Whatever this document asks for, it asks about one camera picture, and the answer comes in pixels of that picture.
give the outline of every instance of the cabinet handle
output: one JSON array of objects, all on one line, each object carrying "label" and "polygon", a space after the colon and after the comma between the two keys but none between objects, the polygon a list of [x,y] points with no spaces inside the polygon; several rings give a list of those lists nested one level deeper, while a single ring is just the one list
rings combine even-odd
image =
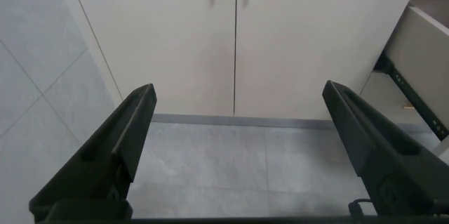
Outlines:
[{"label": "cabinet handle", "polygon": [[410,101],[406,101],[406,103],[402,106],[403,109],[414,110],[415,107],[410,103]]}]

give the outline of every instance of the gray tile floor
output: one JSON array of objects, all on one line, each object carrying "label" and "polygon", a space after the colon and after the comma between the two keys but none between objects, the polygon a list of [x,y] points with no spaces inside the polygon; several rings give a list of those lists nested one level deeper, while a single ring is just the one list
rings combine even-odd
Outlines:
[{"label": "gray tile floor", "polygon": [[336,131],[162,123],[128,194],[134,218],[345,216],[365,197]]}]

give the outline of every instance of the baseboard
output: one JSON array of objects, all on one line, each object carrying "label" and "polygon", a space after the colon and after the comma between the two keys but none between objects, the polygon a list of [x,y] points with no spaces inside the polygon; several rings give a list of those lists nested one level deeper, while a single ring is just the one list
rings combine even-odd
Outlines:
[{"label": "baseboard", "polygon": [[[301,129],[326,129],[335,130],[331,120],[318,119],[268,119],[248,117],[222,117],[222,116],[200,116],[181,114],[155,114],[152,122],[180,123],[180,124],[206,124],[224,126],[268,126]],[[409,133],[431,133],[426,125],[397,124],[402,130]]]}]

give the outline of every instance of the white cabinet door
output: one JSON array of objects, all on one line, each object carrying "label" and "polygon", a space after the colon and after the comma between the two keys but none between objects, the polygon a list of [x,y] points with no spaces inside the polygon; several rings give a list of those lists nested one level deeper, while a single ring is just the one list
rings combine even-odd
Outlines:
[{"label": "white cabinet door", "polygon": [[409,0],[237,0],[239,117],[329,119],[327,80],[360,93]]},{"label": "white cabinet door", "polygon": [[123,98],[156,113],[232,116],[235,0],[80,0]]}]

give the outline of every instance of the wall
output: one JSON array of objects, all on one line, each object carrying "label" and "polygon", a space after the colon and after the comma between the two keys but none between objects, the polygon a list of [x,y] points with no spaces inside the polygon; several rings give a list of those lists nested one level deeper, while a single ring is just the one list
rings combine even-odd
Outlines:
[{"label": "wall", "polygon": [[65,0],[0,0],[0,219],[28,201],[114,109]]}]

